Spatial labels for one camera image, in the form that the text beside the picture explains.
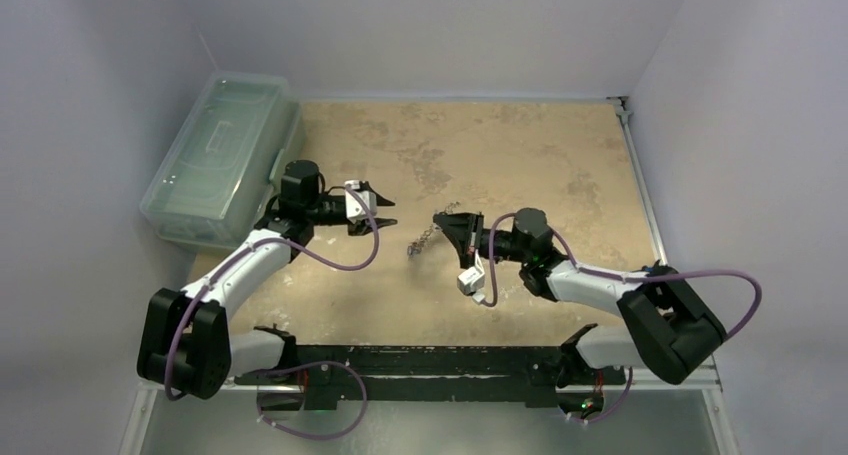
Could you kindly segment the large keyring with keys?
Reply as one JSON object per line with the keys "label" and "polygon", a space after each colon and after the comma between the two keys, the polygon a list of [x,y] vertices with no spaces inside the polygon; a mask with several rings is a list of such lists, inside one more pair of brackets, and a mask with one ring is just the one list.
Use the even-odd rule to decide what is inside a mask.
{"label": "large keyring with keys", "polygon": [[[448,203],[443,209],[435,211],[434,214],[453,214],[460,206],[460,201],[453,201]],[[439,231],[440,228],[438,227],[438,225],[435,222],[432,222],[426,229],[422,231],[422,233],[416,239],[414,239],[408,244],[406,249],[407,259],[412,260],[416,256],[420,255],[424,251],[424,249],[430,244],[430,241],[434,237],[434,234]]]}

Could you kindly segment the translucent green plastic storage box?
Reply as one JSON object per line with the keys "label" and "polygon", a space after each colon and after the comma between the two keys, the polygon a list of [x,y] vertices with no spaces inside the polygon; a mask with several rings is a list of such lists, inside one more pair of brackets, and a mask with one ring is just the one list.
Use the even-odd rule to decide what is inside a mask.
{"label": "translucent green plastic storage box", "polygon": [[300,150],[298,121],[285,78],[213,73],[140,203],[155,234],[188,247],[237,247],[270,196],[278,156]]}

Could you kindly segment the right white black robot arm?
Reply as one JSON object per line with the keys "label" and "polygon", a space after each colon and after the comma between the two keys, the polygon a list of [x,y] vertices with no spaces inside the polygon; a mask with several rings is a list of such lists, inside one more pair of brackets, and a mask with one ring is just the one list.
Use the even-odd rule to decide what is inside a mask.
{"label": "right white black robot arm", "polygon": [[480,213],[437,213],[434,224],[457,252],[460,292],[492,308],[495,265],[516,262],[532,295],[575,303],[621,318],[619,327],[588,324],[562,346],[561,379],[584,382],[608,367],[646,368],[681,384],[729,337],[717,316],[673,268],[656,263],[637,271],[608,271],[578,263],[544,211],[511,214],[510,230],[485,227]]}

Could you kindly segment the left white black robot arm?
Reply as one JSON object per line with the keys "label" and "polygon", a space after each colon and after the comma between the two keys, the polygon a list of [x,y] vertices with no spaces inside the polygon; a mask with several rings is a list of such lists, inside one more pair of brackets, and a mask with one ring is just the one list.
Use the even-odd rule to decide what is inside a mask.
{"label": "left white black robot arm", "polygon": [[[231,319],[272,275],[301,255],[338,271],[366,268],[378,254],[381,229],[395,223],[377,212],[393,204],[365,180],[330,187],[315,162],[288,163],[279,191],[230,255],[183,288],[162,288],[151,297],[138,375],[161,384],[171,401],[209,399],[228,379],[254,373],[275,384],[292,380],[301,365],[295,336],[273,326],[233,336]],[[372,235],[370,254],[357,264],[342,264],[315,253],[307,245],[318,226],[343,226],[351,236]]]}

